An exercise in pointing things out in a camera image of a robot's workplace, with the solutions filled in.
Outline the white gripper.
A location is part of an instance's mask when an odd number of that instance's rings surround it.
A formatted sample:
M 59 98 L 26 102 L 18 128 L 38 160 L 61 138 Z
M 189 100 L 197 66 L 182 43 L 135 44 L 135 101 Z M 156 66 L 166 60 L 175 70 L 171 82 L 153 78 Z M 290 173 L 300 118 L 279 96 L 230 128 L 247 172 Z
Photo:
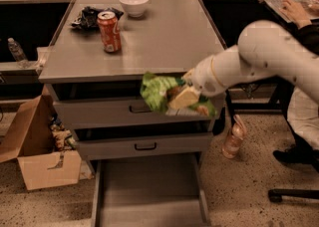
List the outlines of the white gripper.
M 182 79 L 191 82 L 193 87 L 176 87 L 168 91 L 168 106 L 170 108 L 178 110 L 195 104 L 199 99 L 199 93 L 211 98 L 227 90 L 227 87 L 215 73 L 213 61 L 214 56 L 209 56 L 182 76 Z

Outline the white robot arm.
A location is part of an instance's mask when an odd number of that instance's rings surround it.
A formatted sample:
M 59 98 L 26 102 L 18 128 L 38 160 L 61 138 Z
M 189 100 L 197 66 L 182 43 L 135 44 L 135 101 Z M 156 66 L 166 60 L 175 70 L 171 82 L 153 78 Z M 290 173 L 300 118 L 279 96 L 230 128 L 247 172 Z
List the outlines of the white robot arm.
M 172 97 L 174 110 L 195 104 L 201 96 L 215 97 L 228 88 L 278 76 L 319 102 L 319 58 L 274 22 L 246 26 L 237 44 L 211 55 L 189 70 L 186 85 Z

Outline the person's hand on keyboard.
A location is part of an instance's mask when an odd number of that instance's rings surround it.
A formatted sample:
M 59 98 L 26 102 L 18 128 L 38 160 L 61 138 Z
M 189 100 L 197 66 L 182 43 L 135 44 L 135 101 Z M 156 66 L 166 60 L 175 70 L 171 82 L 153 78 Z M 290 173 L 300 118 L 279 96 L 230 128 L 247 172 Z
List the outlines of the person's hand on keyboard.
M 293 22 L 298 29 L 311 24 L 308 14 L 300 3 L 293 0 L 283 0 L 280 11 Z

